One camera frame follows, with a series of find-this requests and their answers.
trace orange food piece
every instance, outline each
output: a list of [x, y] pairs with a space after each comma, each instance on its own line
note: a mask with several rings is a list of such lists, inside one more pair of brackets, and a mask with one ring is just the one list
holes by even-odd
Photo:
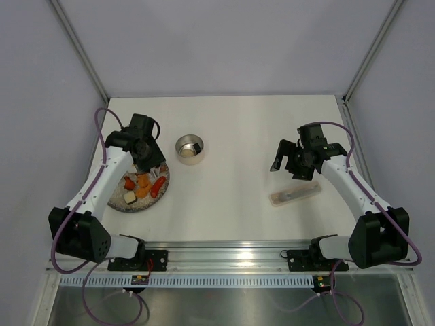
[[135, 194], [137, 198], [145, 198], [148, 193], [150, 192], [152, 186], [149, 184], [148, 187], [145, 188], [139, 188], [138, 190], [136, 190]]
[[137, 184], [140, 188], [146, 188], [148, 185], [150, 185], [150, 180], [148, 179], [146, 173], [142, 175], [137, 175]]
[[135, 185], [135, 183], [133, 182], [132, 179], [130, 179], [127, 176], [125, 176], [124, 179], [125, 179], [125, 185], [124, 185], [125, 189], [131, 191], [131, 190], [134, 190], [136, 188], [136, 185]]

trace robotic arm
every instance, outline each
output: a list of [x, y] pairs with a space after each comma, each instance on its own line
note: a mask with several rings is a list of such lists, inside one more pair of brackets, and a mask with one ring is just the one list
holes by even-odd
[[[293, 174], [293, 179], [311, 180], [316, 170], [335, 186], [357, 219], [350, 237], [324, 236], [311, 241], [309, 256], [314, 263], [328, 259], [344, 259], [354, 261], [360, 268], [368, 268], [404, 259], [408, 253], [408, 243], [351, 178], [347, 168], [347, 152], [342, 146], [338, 143], [328, 144], [320, 124], [302, 126], [298, 132], [298, 144], [281, 140], [271, 172], [280, 169], [284, 156], [288, 157], [285, 169]], [[407, 212], [403, 208], [392, 208], [355, 170], [352, 172], [367, 192], [376, 198], [381, 207], [408, 235]]]
[[[157, 125], [157, 139], [160, 126], [152, 118], [139, 114], [132, 116], [128, 127], [114, 131], [107, 137], [105, 168], [87, 195], [86, 201], [78, 207], [62, 231], [56, 252], [96, 263], [102, 262], [106, 257], [136, 259], [143, 263], [143, 240], [109, 234], [100, 222], [115, 187], [132, 164], [135, 164], [139, 173], [146, 173], [165, 161], [156, 139], [152, 136], [154, 124]], [[83, 188], [65, 208], [52, 209], [48, 220], [53, 238], [71, 208], [82, 200], [83, 194], [94, 183], [99, 169], [100, 166], [91, 173]]]

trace white table surface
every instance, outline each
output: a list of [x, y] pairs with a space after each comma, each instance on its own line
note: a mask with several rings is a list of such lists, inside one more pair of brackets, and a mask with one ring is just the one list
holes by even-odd
[[[292, 180], [285, 162], [279, 172], [269, 168], [279, 141], [295, 142], [298, 127], [321, 120], [342, 123], [334, 96], [113, 98], [109, 108], [125, 126], [134, 113], [158, 121], [158, 145], [171, 171], [166, 194], [149, 209], [120, 213], [107, 207], [103, 225], [109, 233], [145, 241], [298, 240], [352, 233], [351, 211], [317, 173], [313, 180], [320, 182], [320, 194], [281, 207], [268, 198], [307, 182]], [[107, 114], [103, 135], [118, 129]], [[177, 160], [175, 142], [184, 134], [204, 140], [205, 158], [196, 166]], [[340, 128], [324, 126], [324, 134], [349, 149]], [[100, 158], [97, 148], [94, 163]]]

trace cable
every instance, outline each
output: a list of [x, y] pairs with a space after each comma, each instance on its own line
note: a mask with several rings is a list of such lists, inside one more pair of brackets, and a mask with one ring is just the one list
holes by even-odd
[[77, 266], [76, 268], [73, 268], [72, 270], [64, 270], [64, 269], [62, 269], [57, 264], [57, 261], [56, 261], [56, 247], [57, 247], [57, 243], [59, 241], [60, 235], [62, 234], [63, 230], [67, 226], [69, 220], [74, 216], [74, 213], [79, 209], [80, 205], [82, 205], [83, 202], [86, 200], [86, 198], [88, 197], [89, 193], [92, 191], [94, 186], [97, 184], [97, 181], [99, 180], [100, 176], [103, 174], [103, 171], [105, 169], [105, 165], [106, 165], [106, 161], [107, 161], [107, 151], [106, 151], [106, 147], [105, 147], [105, 144], [104, 144], [104, 137], [103, 137], [103, 134], [101, 133], [99, 122], [98, 122], [98, 113], [100, 111], [110, 112], [116, 118], [116, 120], [118, 121], [118, 123], [121, 126], [121, 128], [123, 128], [120, 118], [111, 109], [106, 109], [104, 107], [100, 107], [99, 109], [97, 109], [95, 111], [95, 114], [94, 114], [94, 123], [95, 123], [95, 127], [97, 128], [98, 138], [100, 140], [101, 147], [102, 147], [102, 150], [103, 150], [103, 162], [102, 162], [102, 164], [100, 166], [100, 169], [98, 170], [98, 173], [95, 176], [94, 180], [89, 185], [89, 188], [84, 192], [84, 194], [82, 196], [82, 199], [79, 200], [77, 202], [77, 204], [71, 209], [71, 211], [69, 212], [69, 214], [67, 215], [65, 220], [61, 223], [59, 229], [56, 232], [56, 235], [53, 238], [53, 243], [52, 243], [52, 248], [51, 248], [51, 261], [52, 261], [54, 269], [57, 272], [61, 273], [61, 274], [73, 274], [74, 272], [77, 272], [78, 270], [80, 270], [83, 266], [85, 266], [89, 262], [87, 260], [84, 263], [82, 263], [79, 266]]
[[287, 251], [284, 249], [284, 250], [281, 250], [280, 252], [279, 252], [279, 256], [281, 257], [281, 258], [284, 258], [284, 259], [287, 259]]
[[88, 279], [89, 279], [89, 276], [92, 274], [92, 272], [95, 270], [95, 268], [97, 268], [101, 263], [103, 263], [103, 262], [100, 262], [100, 263], [97, 263], [97, 264], [95, 264], [90, 270], [89, 270], [89, 272], [87, 273], [87, 275], [86, 275], [86, 277], [84, 278], [84, 280], [83, 280], [83, 285], [82, 285], [82, 302], [83, 302], [83, 307], [84, 307], [84, 309], [85, 309], [85, 311], [86, 311], [86, 313], [89, 315], [89, 317], [90, 318], [92, 318], [96, 323], [98, 323], [98, 324], [100, 324], [100, 325], [104, 325], [104, 326], [131, 326], [131, 325], [133, 325], [133, 324], [135, 324], [138, 320], [139, 320], [139, 318], [141, 317], [141, 315], [142, 315], [142, 310], [143, 310], [143, 304], [145, 304], [145, 300], [140, 296], [140, 295], [137, 295], [136, 293], [134, 293], [134, 292], [132, 292], [132, 291], [130, 291], [130, 295], [132, 295], [132, 296], [134, 296], [136, 299], [137, 299], [137, 301], [139, 302], [139, 312], [138, 312], [138, 314], [137, 314], [137, 316], [131, 321], [131, 322], [129, 322], [129, 323], [124, 323], [124, 324], [113, 324], [113, 323], [106, 323], [105, 321], [102, 321], [102, 320], [100, 320], [100, 319], [98, 319], [93, 313], [92, 313], [92, 311], [90, 311], [90, 308], [88, 307], [88, 304], [86, 303], [86, 299], [85, 299], [85, 286], [86, 286], [86, 283], [88, 282]]
[[[335, 286], [334, 286], [335, 275], [334, 274], [335, 274], [336, 268], [342, 262], [343, 262], [343, 260], [340, 259], [334, 264], [334, 267], [332, 267], [331, 277], [330, 277], [331, 278], [331, 291], [330, 292], [332, 295], [332, 300], [334, 301], [335, 309], [337, 310], [338, 315], [346, 324], [351, 325], [351, 326], [361, 326], [362, 324], [364, 324], [364, 321], [366, 320], [366, 315], [364, 314], [364, 309], [362, 308], [361, 304], [354, 297], [350, 296], [349, 294], [344, 293], [344, 292], [335, 291]], [[346, 297], [346, 298], [350, 299], [351, 301], [353, 301], [354, 304], [357, 305], [358, 309], [360, 309], [360, 312], [361, 312], [361, 321], [359, 323], [356, 323], [356, 324], [351, 323], [343, 316], [343, 313], [341, 312], [340, 308], [338, 307], [336, 295], [341, 295], [342, 297]]]
[[[101, 304], [105, 303], [108, 299], [110, 299], [111, 297], [115, 297], [117, 295], [120, 294], [125, 294], [125, 292], [123, 291], [112, 291], [111, 293], [108, 293], [107, 295], [105, 295], [104, 297], [102, 297], [96, 304], [94, 304], [93, 306], [89, 307], [89, 309], [94, 310], [96, 307], [100, 306]], [[79, 317], [79, 316], [83, 316], [84, 314], [88, 314], [86, 312], [86, 310], [82, 310], [81, 312], [76, 312], [75, 308], [73, 307], [73, 305], [71, 304], [71, 298], [69, 298], [69, 296], [66, 296], [66, 306], [68, 309], [68, 313], [70, 314], [70, 316], [72, 317]]]
[[344, 131], [347, 132], [347, 134], [349, 135], [349, 138], [351, 139], [351, 149], [349, 150], [349, 153], [347, 154], [347, 157], [346, 157], [346, 168], [349, 172], [349, 175], [351, 176], [353, 181], [356, 183], [356, 185], [362, 190], [362, 192], [364, 192], [366, 194], [368, 199], [370, 199], [370, 201], [382, 212], [382, 214], [385, 216], [385, 218], [394, 226], [394, 228], [397, 230], [397, 232], [399, 232], [399, 234], [403, 237], [403, 239], [405, 239], [405, 241], [408, 243], [408, 245], [414, 250], [415, 254], [417, 255], [417, 260], [412, 261], [410, 263], [401, 262], [401, 261], [392, 261], [388, 264], [397, 265], [397, 266], [408, 266], [408, 267], [419, 265], [422, 262], [423, 257], [421, 256], [420, 250], [417, 248], [415, 243], [405, 234], [405, 232], [403, 232], [402, 228], [393, 220], [393, 218], [388, 214], [388, 212], [385, 211], [385, 209], [383, 209], [383, 207], [375, 200], [375, 197], [373, 197], [372, 194], [360, 183], [358, 178], [355, 176], [353, 171], [350, 169], [350, 167], [351, 167], [351, 155], [353, 153], [353, 150], [355, 149], [355, 139], [354, 139], [351, 131], [348, 128], [342, 126], [341, 124], [337, 124], [336, 122], [329, 122], [329, 121], [311, 122], [310, 124], [306, 124], [305, 126], [310, 126], [312, 124], [331, 124], [333, 126], [340, 127]]
[[300, 309], [304, 308], [308, 303], [310, 303], [312, 300], [324, 296], [324, 295], [328, 295], [329, 292], [323, 292], [323, 293], [316, 293], [315, 295], [312, 295], [311, 297], [309, 297], [308, 299], [306, 299], [302, 304], [300, 304], [299, 306], [297, 306], [296, 308], [293, 309], [286, 309], [281, 307], [272, 297], [271, 295], [266, 292], [266, 296], [269, 298], [269, 300], [273, 303], [273, 305], [280, 311], [285, 312], [287, 314], [292, 314], [294, 312], [299, 311]]
[[160, 136], [160, 124], [158, 124], [158, 122], [156, 120], [154, 120], [154, 123], [157, 126], [157, 135], [156, 135], [156, 138], [154, 138], [154, 140], [156, 141], [158, 139], [158, 137]]
[[152, 269], [154, 268], [154, 263], [152, 262], [152, 259], [149, 259], [147, 261], [147, 265], [148, 265], [148, 278], [150, 278]]

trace stainless steel bowl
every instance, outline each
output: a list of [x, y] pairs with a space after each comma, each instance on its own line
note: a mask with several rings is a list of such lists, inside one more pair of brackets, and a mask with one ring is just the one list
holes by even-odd
[[175, 143], [178, 160], [186, 165], [195, 165], [204, 158], [204, 142], [195, 134], [186, 134]]

